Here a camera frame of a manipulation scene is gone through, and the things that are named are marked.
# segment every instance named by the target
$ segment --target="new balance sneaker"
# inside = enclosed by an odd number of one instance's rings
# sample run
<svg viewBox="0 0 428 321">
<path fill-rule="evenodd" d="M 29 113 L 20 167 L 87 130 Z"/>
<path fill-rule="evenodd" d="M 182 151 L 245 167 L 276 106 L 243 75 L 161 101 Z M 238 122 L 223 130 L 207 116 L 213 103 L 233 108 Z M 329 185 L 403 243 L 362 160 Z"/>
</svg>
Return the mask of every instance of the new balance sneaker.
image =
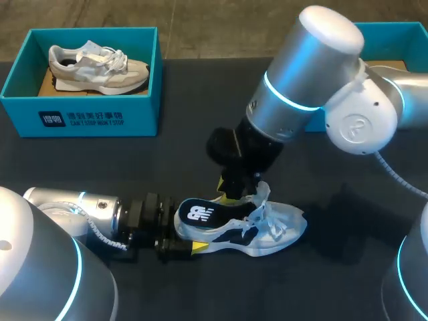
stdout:
<svg viewBox="0 0 428 321">
<path fill-rule="evenodd" d="M 275 253 L 304 232 L 307 223 L 297 207 L 267 201 L 268 184 L 260 182 L 257 195 L 238 205 L 187 199 L 174 216 L 175 230 L 182 239 L 208 243 L 202 253 L 238 249 L 250 256 Z"/>
<path fill-rule="evenodd" d="M 119 95 L 142 86 L 149 68 L 144 62 L 128 59 L 120 50 L 100 47 L 88 41 L 78 49 L 49 49 L 49 66 L 56 77 L 55 88 L 69 92 L 96 90 Z"/>
</svg>

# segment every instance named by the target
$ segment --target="black table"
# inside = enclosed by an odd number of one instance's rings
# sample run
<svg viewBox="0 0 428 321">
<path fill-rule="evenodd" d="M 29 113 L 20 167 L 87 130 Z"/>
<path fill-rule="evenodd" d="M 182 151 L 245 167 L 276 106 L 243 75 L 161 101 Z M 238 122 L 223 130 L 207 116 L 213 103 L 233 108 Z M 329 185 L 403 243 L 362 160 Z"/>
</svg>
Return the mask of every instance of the black table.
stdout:
<svg viewBox="0 0 428 321">
<path fill-rule="evenodd" d="M 37 186 L 212 198 L 220 168 L 205 154 L 205 141 L 216 126 L 239 122 L 269 61 L 165 61 L 156 138 L 21 139 L 1 108 L 0 185 L 21 194 Z M 0 83 L 10 67 L 0 64 Z M 427 138 L 399 132 L 382 152 L 425 190 Z M 145 249 L 137 264 L 112 261 L 118 320 L 383 320 L 382 275 L 425 200 L 394 182 L 374 157 L 345 154 L 324 133 L 289 143 L 265 180 L 273 201 L 311 213 L 303 240 L 259 258 L 226 251 L 163 265 Z M 334 253 L 347 233 L 366 238 L 353 262 Z"/>
</svg>

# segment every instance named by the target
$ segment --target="shoe sole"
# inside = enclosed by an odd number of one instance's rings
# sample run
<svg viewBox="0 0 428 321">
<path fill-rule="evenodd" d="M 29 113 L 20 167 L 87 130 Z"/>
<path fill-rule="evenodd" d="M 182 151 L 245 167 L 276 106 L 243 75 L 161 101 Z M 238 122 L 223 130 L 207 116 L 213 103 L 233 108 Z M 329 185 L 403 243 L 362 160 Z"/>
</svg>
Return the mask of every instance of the shoe sole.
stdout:
<svg viewBox="0 0 428 321">
<path fill-rule="evenodd" d="M 178 213 L 175 213 L 175 215 L 174 215 L 174 226 L 175 226 L 175 232 L 177 233 L 177 235 L 181 239 L 187 239 L 189 241 L 195 241 L 195 240 L 192 240 L 191 238 L 187 237 L 186 235 L 179 233 L 179 227 L 181 225 L 185 225 L 185 224 L 180 220 Z M 234 244 L 234 243 L 230 243 L 230 242 L 211 242 L 211 243 L 208 243 L 208 242 L 200 241 L 201 243 L 207 243 L 208 248 L 201 251 L 201 252 L 198 252 L 198 254 L 213 253 L 216 251 L 220 251 L 222 249 L 237 249 L 238 251 L 241 251 L 241 252 L 243 252 L 249 256 L 252 256 L 252 257 L 265 256 L 265 255 L 269 255 L 269 254 L 273 254 L 275 252 L 281 251 L 282 249 L 286 248 L 287 246 L 289 246 L 289 245 L 293 244 L 295 241 L 297 241 L 300 236 L 301 235 L 294 237 L 294 238 L 291 238 L 287 242 L 281 243 L 281 245 L 279 245 L 279 246 L 269 247 L 269 248 L 265 248 L 265 249 L 257 249 L 254 247 L 248 247 L 248 246 L 244 246 L 244 245 L 240 245 L 240 244 Z"/>
<path fill-rule="evenodd" d="M 142 86 L 147 80 L 143 80 L 142 82 L 138 82 L 128 87 L 123 88 L 107 88 L 104 86 L 100 86 L 97 84 L 91 84 L 90 82 L 75 82 L 73 80 L 61 80 L 56 78 L 55 89 L 56 90 L 64 90 L 67 92 L 81 92 L 82 90 L 96 90 L 104 95 L 121 95 L 127 92 L 131 92 L 134 89 Z"/>
</svg>

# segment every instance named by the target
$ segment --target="shoe lace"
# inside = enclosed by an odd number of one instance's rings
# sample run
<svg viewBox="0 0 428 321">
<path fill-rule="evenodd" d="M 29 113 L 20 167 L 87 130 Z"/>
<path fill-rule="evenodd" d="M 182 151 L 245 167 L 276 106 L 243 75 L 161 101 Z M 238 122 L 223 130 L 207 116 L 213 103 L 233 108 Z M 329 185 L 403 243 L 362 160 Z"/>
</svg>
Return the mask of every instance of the shoe lace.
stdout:
<svg viewBox="0 0 428 321">
<path fill-rule="evenodd" d="M 128 56 L 123 53 L 122 50 L 115 50 L 110 47 L 103 47 L 103 49 L 107 49 L 111 51 L 112 54 L 105 62 L 100 62 L 97 66 L 108 65 L 107 72 L 111 72 L 112 70 L 116 72 L 121 72 L 126 70 L 128 66 Z"/>
<path fill-rule="evenodd" d="M 285 233 L 287 225 L 281 222 L 278 218 L 267 215 L 271 210 L 272 208 L 270 204 L 267 203 L 266 197 L 256 210 L 243 218 L 242 237 L 252 227 L 257 227 L 259 230 L 267 227 L 272 238 L 275 240 L 279 239 Z"/>
</svg>

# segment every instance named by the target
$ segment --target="teal box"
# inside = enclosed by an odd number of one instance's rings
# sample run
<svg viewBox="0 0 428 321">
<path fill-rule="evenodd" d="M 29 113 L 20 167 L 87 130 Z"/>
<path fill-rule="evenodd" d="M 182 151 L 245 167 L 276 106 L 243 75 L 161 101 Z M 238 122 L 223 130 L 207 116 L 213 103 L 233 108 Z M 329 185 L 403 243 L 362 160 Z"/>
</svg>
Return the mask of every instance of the teal box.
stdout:
<svg viewBox="0 0 428 321">
<path fill-rule="evenodd" d="M 148 94 L 37 97 L 48 68 L 49 48 L 58 45 L 75 49 L 88 40 L 146 62 L 150 66 Z M 155 136 L 161 90 L 162 56 L 155 27 L 32 29 L 0 100 L 20 137 Z M 98 119 L 88 120 L 87 114 L 98 115 Z M 46 126 L 43 115 L 60 116 L 59 126 Z"/>
<path fill-rule="evenodd" d="M 419 22 L 356 23 L 364 35 L 364 61 L 403 60 L 410 72 L 428 72 L 428 33 Z M 306 132 L 325 132 L 325 113 L 319 109 Z"/>
</svg>

